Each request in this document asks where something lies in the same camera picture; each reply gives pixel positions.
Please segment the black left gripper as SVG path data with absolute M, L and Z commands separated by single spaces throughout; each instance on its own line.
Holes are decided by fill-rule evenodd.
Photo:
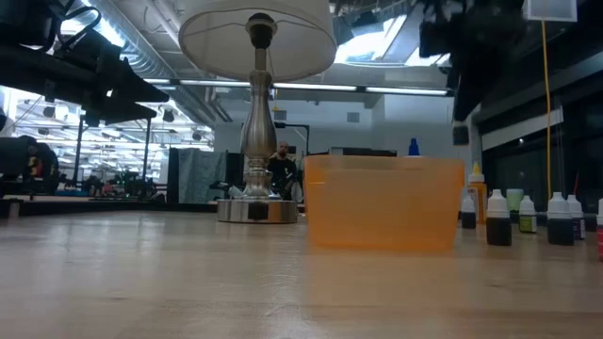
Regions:
M 99 126 L 156 117 L 151 108 L 131 102 L 166 103 L 170 96 L 139 77 L 121 48 L 94 30 L 68 39 L 53 52 L 49 99 L 80 104 L 87 110 L 87 125 Z

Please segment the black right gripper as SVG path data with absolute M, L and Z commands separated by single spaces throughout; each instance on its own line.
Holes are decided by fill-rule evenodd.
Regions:
M 527 21 L 525 0 L 418 0 L 424 5 L 419 56 L 450 55 L 459 75 L 453 119 L 465 121 L 500 78 Z

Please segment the yellow food coloring bottle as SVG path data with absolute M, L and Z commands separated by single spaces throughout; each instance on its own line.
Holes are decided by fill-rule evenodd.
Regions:
M 472 170 L 468 175 L 467 188 L 475 203 L 477 222 L 484 224 L 487 211 L 487 186 L 478 162 L 473 164 Z

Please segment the small white-capped dye bottle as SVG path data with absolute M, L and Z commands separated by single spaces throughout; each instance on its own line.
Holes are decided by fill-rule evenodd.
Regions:
M 574 230 L 574 238 L 576 240 L 584 240 L 586 236 L 586 231 L 582 205 L 575 195 L 569 195 L 567 201 L 569 203 L 569 210 Z
M 554 192 L 547 203 L 546 227 L 549 244 L 574 245 L 574 228 L 569 203 L 561 192 Z
M 469 195 L 466 195 L 462 201 L 461 224 L 463 229 L 475 229 L 477 226 L 475 203 Z
M 510 211 L 500 189 L 494 189 L 487 202 L 486 241 L 492 246 L 512 245 Z

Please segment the small green-labelled dye bottle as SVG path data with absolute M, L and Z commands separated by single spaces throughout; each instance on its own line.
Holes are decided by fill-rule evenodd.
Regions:
M 526 234 L 537 233 L 537 214 L 534 202 L 528 195 L 519 204 L 519 231 Z

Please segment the small red dye bottle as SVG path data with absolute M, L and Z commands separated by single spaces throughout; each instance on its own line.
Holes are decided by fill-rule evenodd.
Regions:
M 599 261 L 603 262 L 603 198 L 598 201 L 596 225 L 597 253 Z

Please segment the ceiling light strip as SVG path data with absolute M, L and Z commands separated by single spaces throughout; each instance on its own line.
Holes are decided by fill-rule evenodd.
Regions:
M 202 86 L 215 88 L 248 88 L 251 86 L 249 82 L 242 81 L 224 81 L 224 80 L 199 80 L 199 79 L 182 79 L 179 80 L 182 86 Z
M 447 96 L 447 89 L 414 89 L 414 88 L 383 88 L 366 87 L 366 92 L 387 95 L 418 95 L 418 96 Z
M 344 91 L 344 92 L 355 92 L 357 90 L 356 86 L 306 84 L 306 83 L 275 83 L 275 84 L 273 84 L 273 87 L 275 89 Z

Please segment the person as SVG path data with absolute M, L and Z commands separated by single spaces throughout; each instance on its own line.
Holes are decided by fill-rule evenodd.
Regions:
M 292 201 L 292 189 L 298 181 L 298 170 L 294 161 L 288 158 L 289 145 L 279 141 L 277 151 L 269 158 L 268 170 L 272 173 L 273 192 L 285 201 Z
M 21 136 L 27 145 L 27 164 L 22 173 L 25 183 L 33 183 L 41 178 L 40 191 L 54 195 L 59 184 L 58 160 L 55 152 L 46 144 L 35 138 Z

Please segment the white hanging box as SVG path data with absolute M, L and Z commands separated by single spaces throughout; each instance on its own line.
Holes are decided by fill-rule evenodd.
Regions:
M 568 22 L 578 20 L 577 0 L 525 0 L 524 13 L 533 21 Z

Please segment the pale green container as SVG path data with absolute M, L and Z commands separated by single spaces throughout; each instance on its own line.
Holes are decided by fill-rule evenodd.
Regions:
M 506 190 L 506 200 L 510 218 L 516 222 L 519 217 L 520 203 L 524 198 L 524 190 L 521 188 L 508 188 Z

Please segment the black monitor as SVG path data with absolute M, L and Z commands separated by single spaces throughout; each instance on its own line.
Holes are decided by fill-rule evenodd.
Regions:
M 352 147 L 332 147 L 329 151 L 332 155 L 351 155 L 351 156 L 385 156 L 396 157 L 396 151 L 373 150 L 370 148 L 352 148 Z

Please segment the table lamp with white shade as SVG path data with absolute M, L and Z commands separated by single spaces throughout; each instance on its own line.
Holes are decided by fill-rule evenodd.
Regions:
M 182 0 L 179 46 L 198 68 L 251 85 L 242 125 L 248 160 L 238 198 L 218 202 L 218 219 L 239 223 L 294 223 L 298 206 L 271 190 L 269 158 L 277 137 L 269 88 L 328 70 L 337 44 L 328 0 Z

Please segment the orange plastic bin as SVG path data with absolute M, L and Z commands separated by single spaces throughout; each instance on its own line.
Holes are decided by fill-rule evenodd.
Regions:
M 464 189 L 460 159 L 311 155 L 304 160 L 309 242 L 346 250 L 454 247 Z

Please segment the silver ventilation duct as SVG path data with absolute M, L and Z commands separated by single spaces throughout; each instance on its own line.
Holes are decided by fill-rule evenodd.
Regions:
M 175 70 L 111 0 L 88 1 L 101 11 L 103 18 L 125 41 L 123 49 L 126 54 L 133 54 L 133 56 L 128 57 L 128 60 L 137 75 L 145 79 L 176 78 Z M 224 122 L 221 113 L 199 97 L 192 89 L 176 85 L 176 89 L 169 90 L 168 94 L 194 122 L 210 126 L 217 122 Z

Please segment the black aluminium table frame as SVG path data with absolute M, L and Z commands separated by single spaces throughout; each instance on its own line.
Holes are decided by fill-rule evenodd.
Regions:
M 0 219 L 121 211 L 216 213 L 217 205 L 215 203 L 0 200 Z

